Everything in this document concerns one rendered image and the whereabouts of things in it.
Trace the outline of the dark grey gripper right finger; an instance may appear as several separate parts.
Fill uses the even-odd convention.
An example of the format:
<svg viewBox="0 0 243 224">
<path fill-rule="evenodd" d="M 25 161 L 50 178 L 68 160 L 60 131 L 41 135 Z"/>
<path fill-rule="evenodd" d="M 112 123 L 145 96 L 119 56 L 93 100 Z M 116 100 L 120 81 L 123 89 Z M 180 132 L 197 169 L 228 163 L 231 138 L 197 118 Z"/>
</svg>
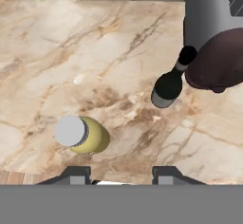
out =
<svg viewBox="0 0 243 224">
<path fill-rule="evenodd" d="M 184 176 L 176 166 L 154 166 L 152 176 L 153 185 L 204 185 L 204 182 Z"/>
</svg>

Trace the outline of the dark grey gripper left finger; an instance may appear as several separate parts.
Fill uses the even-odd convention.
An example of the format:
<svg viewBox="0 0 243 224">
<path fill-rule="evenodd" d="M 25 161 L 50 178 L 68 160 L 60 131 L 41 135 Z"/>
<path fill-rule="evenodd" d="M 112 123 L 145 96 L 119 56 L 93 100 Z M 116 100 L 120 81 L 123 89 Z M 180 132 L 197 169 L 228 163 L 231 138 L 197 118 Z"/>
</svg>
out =
<svg viewBox="0 0 243 224">
<path fill-rule="evenodd" d="M 88 185 L 91 183 L 90 176 L 90 166 L 68 166 L 59 176 L 42 181 L 40 185 Z"/>
</svg>

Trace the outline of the white round object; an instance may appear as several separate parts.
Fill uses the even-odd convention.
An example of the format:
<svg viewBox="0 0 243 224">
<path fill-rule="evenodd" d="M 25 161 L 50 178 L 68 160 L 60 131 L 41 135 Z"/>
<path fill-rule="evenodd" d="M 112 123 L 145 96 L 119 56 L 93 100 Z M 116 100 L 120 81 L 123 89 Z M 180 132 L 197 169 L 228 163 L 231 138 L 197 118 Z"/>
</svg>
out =
<svg viewBox="0 0 243 224">
<path fill-rule="evenodd" d="M 93 185 L 135 185 L 132 183 L 123 183 L 123 182 L 114 182 L 114 181 L 105 181 L 105 180 L 93 180 Z"/>
</svg>

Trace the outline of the yellow bottle with grey cap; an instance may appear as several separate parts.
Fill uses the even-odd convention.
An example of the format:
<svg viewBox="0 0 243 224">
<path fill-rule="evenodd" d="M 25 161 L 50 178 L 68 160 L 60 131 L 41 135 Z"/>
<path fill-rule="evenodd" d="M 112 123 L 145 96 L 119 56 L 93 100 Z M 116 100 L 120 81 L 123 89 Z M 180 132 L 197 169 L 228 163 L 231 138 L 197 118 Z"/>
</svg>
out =
<svg viewBox="0 0 243 224">
<path fill-rule="evenodd" d="M 110 142 L 110 135 L 92 118 L 65 116 L 55 125 L 54 139 L 74 153 L 88 155 L 104 151 Z"/>
</svg>

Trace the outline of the dark green wine bottle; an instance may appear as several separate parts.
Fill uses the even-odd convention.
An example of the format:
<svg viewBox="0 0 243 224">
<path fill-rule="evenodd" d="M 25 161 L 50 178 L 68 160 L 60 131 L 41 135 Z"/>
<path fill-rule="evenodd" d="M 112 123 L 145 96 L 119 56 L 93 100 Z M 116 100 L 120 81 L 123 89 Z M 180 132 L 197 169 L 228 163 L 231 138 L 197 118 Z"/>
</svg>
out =
<svg viewBox="0 0 243 224">
<path fill-rule="evenodd" d="M 196 55 L 194 47 L 183 47 L 172 70 L 157 79 L 151 93 L 151 102 L 155 107 L 167 108 L 176 100 L 182 90 L 182 74 Z"/>
</svg>

